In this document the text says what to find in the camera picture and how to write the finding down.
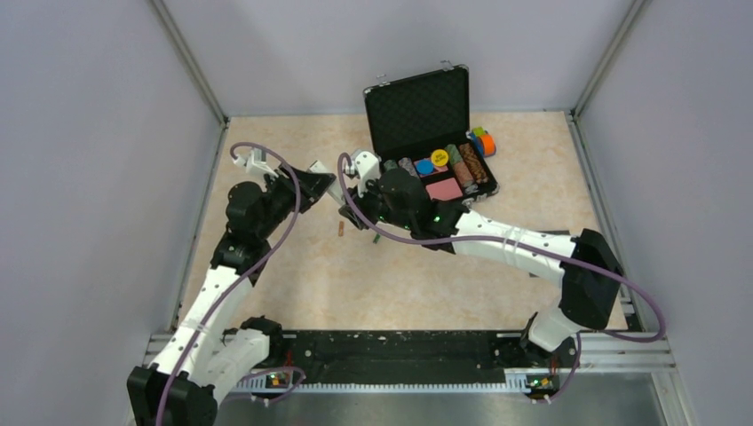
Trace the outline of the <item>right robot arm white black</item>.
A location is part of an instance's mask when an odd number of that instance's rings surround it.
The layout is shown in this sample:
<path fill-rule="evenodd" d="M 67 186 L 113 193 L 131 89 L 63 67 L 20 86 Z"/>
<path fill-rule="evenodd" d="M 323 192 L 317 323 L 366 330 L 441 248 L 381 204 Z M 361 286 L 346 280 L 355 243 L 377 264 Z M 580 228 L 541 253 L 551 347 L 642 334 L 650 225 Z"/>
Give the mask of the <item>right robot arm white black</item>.
<path fill-rule="evenodd" d="M 557 235 L 507 225 L 460 201 L 433 201 L 405 170 L 365 179 L 353 166 L 338 172 L 342 213 L 360 228 L 393 241 L 499 262 L 557 285 L 559 299 L 535 313 L 520 342 L 523 359 L 543 366 L 583 329 L 604 331 L 621 285 L 622 267 L 606 238 L 585 228 Z"/>

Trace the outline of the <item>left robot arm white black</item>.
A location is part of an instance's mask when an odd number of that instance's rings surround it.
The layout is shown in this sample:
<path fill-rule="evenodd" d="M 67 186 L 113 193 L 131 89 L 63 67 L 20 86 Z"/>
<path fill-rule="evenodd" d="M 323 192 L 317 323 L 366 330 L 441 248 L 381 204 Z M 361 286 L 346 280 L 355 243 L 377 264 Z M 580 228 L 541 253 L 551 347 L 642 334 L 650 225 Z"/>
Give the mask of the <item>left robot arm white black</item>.
<path fill-rule="evenodd" d="M 253 319 L 229 344 L 222 344 L 222 335 L 275 251 L 270 235 L 286 218 L 310 209 L 335 180 L 331 173 L 280 167 L 263 185 L 232 187 L 226 229 L 193 305 L 163 349 L 128 377 L 137 425 L 211 425 L 253 367 L 281 362 L 285 344 L 275 321 Z"/>

